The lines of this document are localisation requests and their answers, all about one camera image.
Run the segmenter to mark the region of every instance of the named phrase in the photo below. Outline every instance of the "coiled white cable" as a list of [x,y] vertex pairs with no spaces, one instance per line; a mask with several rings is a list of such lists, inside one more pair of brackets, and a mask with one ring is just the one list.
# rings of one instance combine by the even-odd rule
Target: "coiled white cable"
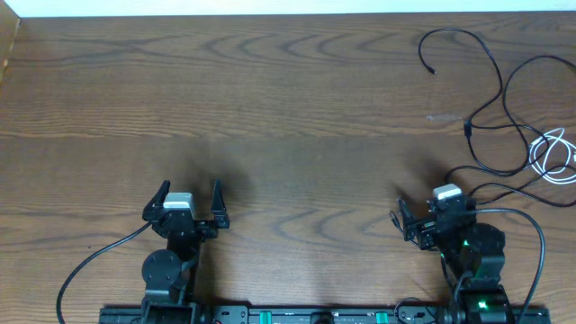
[[[554,133],[557,133],[557,132],[560,132],[560,135],[557,135],[557,136],[553,135]],[[552,152],[552,149],[554,148],[554,146],[556,144],[558,144],[559,142],[562,143],[566,147],[567,158],[566,158],[566,162],[564,164],[566,166],[568,166],[571,163],[571,160],[574,163],[576,163],[576,146],[574,146],[574,144],[570,143],[568,140],[562,138],[562,136],[564,135],[564,128],[557,128],[555,130],[550,130],[547,133],[545,133],[544,135],[546,136],[546,138],[549,141],[552,142],[552,144],[550,145],[550,148],[546,152],[544,159],[542,160],[542,164],[540,164],[540,162],[538,162],[538,161],[535,161],[534,163],[532,163],[532,162],[537,157],[536,152],[538,151],[538,149],[540,148],[540,146],[542,144],[546,143],[546,141],[544,139],[542,139],[542,137],[538,137],[537,139],[535,139],[530,144],[530,155],[529,155],[530,164],[532,165],[532,168],[539,175],[546,172],[546,163],[548,162],[548,157],[550,156],[550,152]],[[546,181],[548,181],[549,183],[555,184],[555,185],[569,185],[569,184],[575,183],[576,182],[576,174],[571,175],[571,176],[567,176],[564,178],[557,177],[559,174],[564,172],[564,170],[566,170],[566,167],[563,167],[557,171],[550,171],[546,175],[544,175],[544,179],[546,179]]]

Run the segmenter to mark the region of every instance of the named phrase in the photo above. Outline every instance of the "wooden table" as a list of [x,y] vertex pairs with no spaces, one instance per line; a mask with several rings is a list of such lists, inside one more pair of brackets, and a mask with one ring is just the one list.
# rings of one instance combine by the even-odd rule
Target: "wooden table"
[[[388,213],[400,194],[421,210],[447,169],[473,163],[462,118],[498,85],[469,37],[427,40],[437,76],[419,63],[419,39],[446,26],[477,32],[507,78],[537,54],[576,60],[575,22],[576,13],[24,20],[0,93],[0,321],[56,321],[68,274],[140,227],[164,179],[192,191],[202,214],[212,181],[224,183],[231,229],[203,247],[197,293],[208,301],[445,301],[439,256],[405,243]],[[517,74],[508,106],[576,140],[575,86],[566,67],[540,61]],[[477,122],[506,122],[501,103]],[[473,140],[492,167],[523,160],[511,130]],[[457,180],[469,190],[495,179]],[[574,198],[572,186],[532,190]],[[542,225],[548,255],[533,302],[554,323],[573,322],[574,209],[517,195],[494,205]],[[481,219],[506,232],[502,282],[521,303],[536,232],[513,215]],[[164,245],[148,230],[93,261],[68,288],[68,322],[95,322],[104,304],[140,303],[141,263]]]

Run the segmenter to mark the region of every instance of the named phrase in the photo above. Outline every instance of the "cable tip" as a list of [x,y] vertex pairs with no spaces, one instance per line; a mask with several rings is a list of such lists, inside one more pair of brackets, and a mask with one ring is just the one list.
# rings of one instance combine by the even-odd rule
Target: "cable tip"
[[433,75],[436,74],[436,71],[432,67],[426,66],[426,69],[428,70],[428,72],[432,73]]

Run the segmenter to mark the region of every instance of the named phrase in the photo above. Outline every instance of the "white wall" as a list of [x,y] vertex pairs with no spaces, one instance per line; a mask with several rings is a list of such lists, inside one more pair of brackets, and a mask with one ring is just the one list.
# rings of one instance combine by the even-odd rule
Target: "white wall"
[[576,10],[576,0],[5,0],[21,17]]

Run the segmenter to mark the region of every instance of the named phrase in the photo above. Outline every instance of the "wooden edge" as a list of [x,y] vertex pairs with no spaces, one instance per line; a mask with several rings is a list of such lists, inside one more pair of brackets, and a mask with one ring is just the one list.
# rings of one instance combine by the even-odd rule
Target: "wooden edge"
[[8,57],[14,46],[19,25],[20,17],[4,0],[0,0],[0,84],[2,75],[8,67]]

